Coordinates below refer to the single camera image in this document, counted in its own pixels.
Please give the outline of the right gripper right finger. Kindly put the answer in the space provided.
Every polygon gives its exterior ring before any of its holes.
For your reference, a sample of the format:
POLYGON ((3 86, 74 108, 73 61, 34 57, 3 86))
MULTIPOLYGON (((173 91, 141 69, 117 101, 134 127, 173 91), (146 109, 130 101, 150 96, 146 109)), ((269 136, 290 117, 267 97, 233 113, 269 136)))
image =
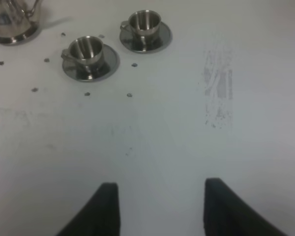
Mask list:
POLYGON ((205 181, 203 223, 206 236, 285 235, 219 178, 205 181))

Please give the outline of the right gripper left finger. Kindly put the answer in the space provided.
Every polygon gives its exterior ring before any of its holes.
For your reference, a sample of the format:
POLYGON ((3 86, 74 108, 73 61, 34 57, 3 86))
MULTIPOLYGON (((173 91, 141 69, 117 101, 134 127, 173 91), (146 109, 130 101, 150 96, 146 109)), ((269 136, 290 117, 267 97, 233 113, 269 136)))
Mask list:
POLYGON ((103 183, 59 236, 119 236, 118 185, 103 183))

